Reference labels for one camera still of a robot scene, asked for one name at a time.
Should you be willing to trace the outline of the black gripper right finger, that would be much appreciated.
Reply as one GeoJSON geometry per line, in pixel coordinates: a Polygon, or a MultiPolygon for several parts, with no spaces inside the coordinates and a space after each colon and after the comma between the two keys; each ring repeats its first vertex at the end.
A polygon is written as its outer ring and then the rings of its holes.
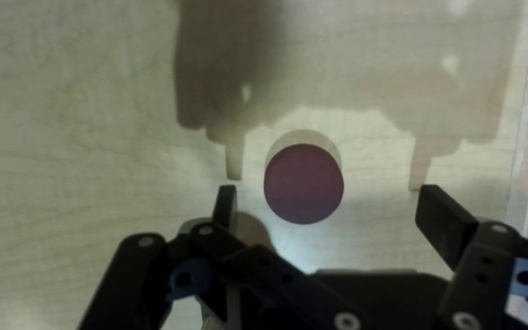
{"type": "Polygon", "coordinates": [[[451,270],[479,228],[479,220],[440,186],[420,187],[414,224],[451,270]]]}

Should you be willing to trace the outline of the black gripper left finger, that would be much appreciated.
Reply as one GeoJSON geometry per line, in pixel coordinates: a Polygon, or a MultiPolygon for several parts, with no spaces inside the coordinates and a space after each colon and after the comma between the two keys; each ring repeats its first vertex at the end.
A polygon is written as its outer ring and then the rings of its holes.
{"type": "Polygon", "coordinates": [[[237,228],[237,187],[220,186],[215,200],[213,220],[233,231],[237,228]]]}

